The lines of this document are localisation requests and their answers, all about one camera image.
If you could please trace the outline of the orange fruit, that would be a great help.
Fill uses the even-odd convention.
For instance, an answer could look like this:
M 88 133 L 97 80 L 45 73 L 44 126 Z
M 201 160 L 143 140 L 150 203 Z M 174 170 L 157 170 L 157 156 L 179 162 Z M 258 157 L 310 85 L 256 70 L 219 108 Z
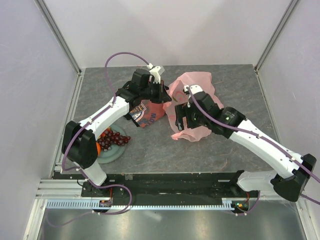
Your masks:
M 97 156 L 99 157 L 101 154 L 101 146 L 98 142 L 96 142 L 96 148 L 97 148 Z

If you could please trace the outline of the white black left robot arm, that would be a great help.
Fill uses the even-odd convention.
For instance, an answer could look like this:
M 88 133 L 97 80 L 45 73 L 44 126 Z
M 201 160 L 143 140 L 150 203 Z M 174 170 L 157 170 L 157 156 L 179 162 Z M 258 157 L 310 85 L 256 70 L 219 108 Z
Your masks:
M 61 147 L 63 158 L 74 162 L 76 169 L 91 181 L 92 191 L 99 197 L 109 193 L 110 185 L 97 160 L 100 154 L 98 138 L 119 118 L 131 119 L 130 111 L 143 100 L 154 104 L 171 102 L 167 93 L 169 88 L 161 79 L 164 71 L 162 66 L 135 70 L 132 79 L 119 88 L 105 106 L 80 122 L 72 120 L 66 124 Z

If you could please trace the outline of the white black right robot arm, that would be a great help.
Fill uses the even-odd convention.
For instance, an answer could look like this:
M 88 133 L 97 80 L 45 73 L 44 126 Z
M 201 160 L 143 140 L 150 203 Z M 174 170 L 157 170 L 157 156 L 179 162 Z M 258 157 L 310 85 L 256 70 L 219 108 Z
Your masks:
M 289 150 L 233 107 L 219 108 L 199 85 L 186 85 L 183 92 L 188 95 L 187 102 L 175 106 L 175 125 L 179 131 L 205 127 L 242 145 L 272 167 L 267 172 L 241 170 L 229 184 L 233 196 L 240 197 L 250 191 L 272 191 L 287 201 L 297 202 L 310 178 L 320 180 L 313 173 L 317 159 L 312 154 L 301 155 Z

